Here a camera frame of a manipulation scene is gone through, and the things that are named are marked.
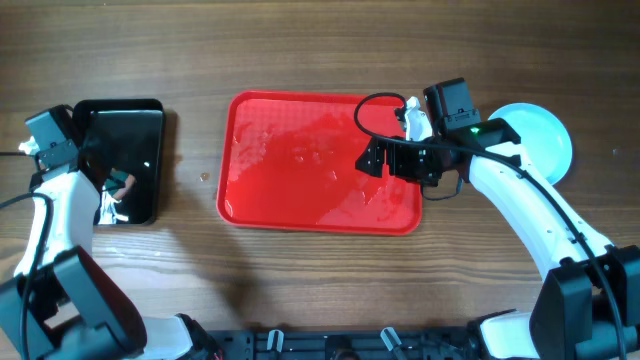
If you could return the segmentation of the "green yellow sponge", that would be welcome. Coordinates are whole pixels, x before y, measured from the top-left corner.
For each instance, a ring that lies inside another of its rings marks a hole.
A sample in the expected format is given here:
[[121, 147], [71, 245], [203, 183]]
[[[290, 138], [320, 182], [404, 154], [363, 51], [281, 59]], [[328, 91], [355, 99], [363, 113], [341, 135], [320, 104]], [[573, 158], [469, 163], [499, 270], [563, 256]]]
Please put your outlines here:
[[105, 191], [116, 201], [124, 199], [136, 183], [136, 178], [124, 171], [113, 170], [105, 184]]

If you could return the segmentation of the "light blue plate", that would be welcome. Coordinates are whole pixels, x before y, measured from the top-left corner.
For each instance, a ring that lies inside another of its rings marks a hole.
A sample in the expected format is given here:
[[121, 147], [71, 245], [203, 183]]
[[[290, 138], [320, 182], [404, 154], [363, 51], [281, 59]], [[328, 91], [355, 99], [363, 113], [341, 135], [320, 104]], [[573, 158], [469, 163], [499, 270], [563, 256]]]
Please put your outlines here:
[[494, 111], [489, 119], [504, 119], [521, 137], [540, 174], [557, 184], [569, 171], [573, 145], [564, 124], [549, 110], [531, 103], [512, 103]]

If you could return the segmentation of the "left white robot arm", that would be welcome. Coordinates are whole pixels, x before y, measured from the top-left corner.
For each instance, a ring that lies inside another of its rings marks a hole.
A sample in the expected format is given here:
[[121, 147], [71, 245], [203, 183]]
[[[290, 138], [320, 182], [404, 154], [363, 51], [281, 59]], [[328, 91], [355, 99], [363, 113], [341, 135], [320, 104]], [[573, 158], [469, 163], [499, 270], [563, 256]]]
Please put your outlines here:
[[145, 318], [92, 258], [100, 192], [122, 145], [87, 136], [63, 158], [35, 157], [34, 222], [23, 259], [1, 286], [1, 328], [24, 359], [220, 359], [223, 351], [185, 314]]

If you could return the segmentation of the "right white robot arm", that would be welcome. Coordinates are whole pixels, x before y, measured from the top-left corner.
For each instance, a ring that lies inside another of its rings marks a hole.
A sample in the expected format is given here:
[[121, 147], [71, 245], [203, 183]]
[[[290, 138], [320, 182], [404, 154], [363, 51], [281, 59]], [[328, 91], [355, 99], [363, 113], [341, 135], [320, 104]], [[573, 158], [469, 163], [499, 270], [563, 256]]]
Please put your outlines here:
[[376, 177], [430, 182], [447, 170], [482, 193], [529, 251], [543, 285], [530, 312], [479, 321], [484, 359], [624, 359], [639, 349], [639, 249], [588, 225], [535, 168], [503, 119], [420, 141], [372, 133], [356, 162]]

